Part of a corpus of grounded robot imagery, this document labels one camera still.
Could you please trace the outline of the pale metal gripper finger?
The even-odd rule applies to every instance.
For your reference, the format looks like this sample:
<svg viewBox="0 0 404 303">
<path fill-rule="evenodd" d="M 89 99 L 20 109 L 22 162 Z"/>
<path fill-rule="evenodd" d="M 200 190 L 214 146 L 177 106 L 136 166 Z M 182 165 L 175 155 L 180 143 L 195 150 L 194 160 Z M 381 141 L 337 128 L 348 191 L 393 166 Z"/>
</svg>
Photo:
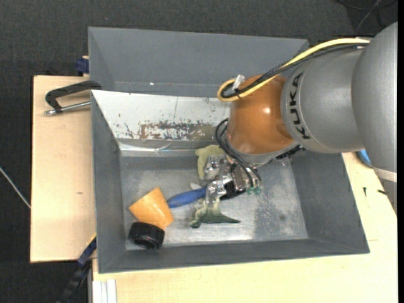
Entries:
<svg viewBox="0 0 404 303">
<path fill-rule="evenodd" d="M 224 163 L 223 155 L 208 156 L 205 166 L 203 167 L 203 175 L 201 180 L 204 182 L 212 181 L 219 175 L 220 169 Z"/>
<path fill-rule="evenodd" d="M 208 209 L 218 211 L 221 197 L 226 195 L 225 184 L 220 181 L 212 181 L 206 187 L 205 205 Z"/>
</svg>

